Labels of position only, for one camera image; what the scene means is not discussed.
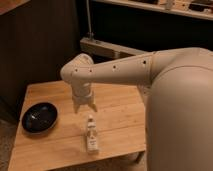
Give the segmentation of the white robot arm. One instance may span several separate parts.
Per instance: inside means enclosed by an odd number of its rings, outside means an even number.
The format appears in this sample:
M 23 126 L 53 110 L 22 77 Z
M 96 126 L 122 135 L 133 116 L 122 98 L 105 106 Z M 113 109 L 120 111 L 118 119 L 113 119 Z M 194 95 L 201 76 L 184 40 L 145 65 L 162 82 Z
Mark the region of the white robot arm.
M 179 48 L 95 64 L 84 53 L 60 71 L 74 104 L 93 83 L 144 86 L 147 171 L 213 171 L 213 51 Z

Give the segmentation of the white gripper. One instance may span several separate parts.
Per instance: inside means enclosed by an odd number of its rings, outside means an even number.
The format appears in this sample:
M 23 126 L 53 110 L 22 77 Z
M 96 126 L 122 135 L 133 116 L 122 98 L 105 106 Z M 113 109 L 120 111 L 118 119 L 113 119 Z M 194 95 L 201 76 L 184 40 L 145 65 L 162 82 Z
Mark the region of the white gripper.
M 88 104 L 88 106 L 97 112 L 97 106 L 94 103 L 94 93 L 90 83 L 77 83 L 72 85 L 72 99 L 74 101 L 74 112 L 77 114 L 80 105 Z

